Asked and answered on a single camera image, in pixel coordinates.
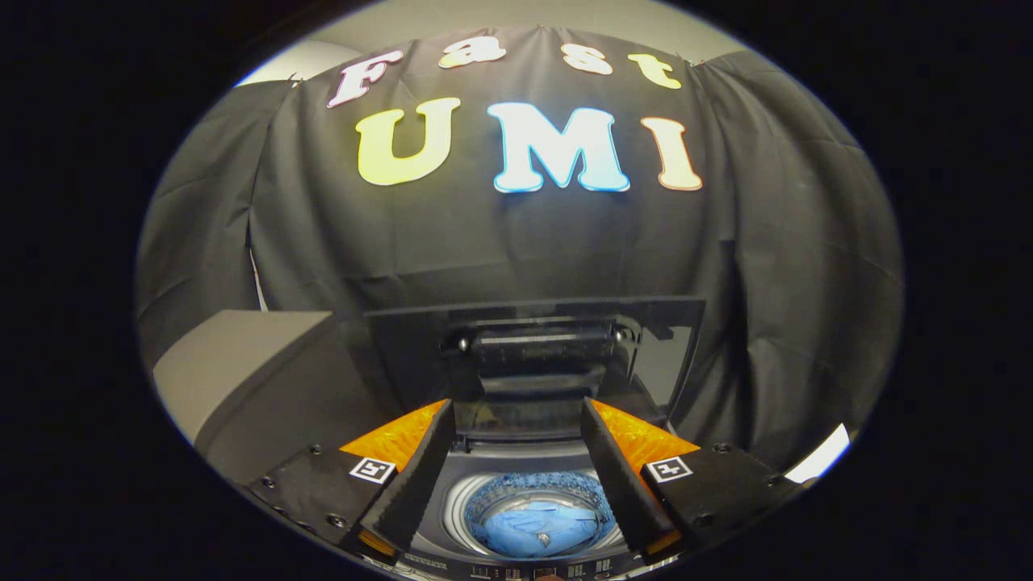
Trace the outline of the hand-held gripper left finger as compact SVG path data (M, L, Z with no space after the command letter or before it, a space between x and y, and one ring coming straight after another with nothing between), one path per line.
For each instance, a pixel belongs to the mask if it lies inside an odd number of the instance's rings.
M350 444L310 444L245 485L259 504L355 558L410 550L455 438L453 401L406 412Z

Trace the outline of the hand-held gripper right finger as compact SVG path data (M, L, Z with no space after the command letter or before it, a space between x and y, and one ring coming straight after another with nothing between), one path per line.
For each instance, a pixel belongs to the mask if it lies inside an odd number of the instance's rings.
M643 559L712 549L801 495L800 484L737 446L695 445L596 399L583 398L580 433Z

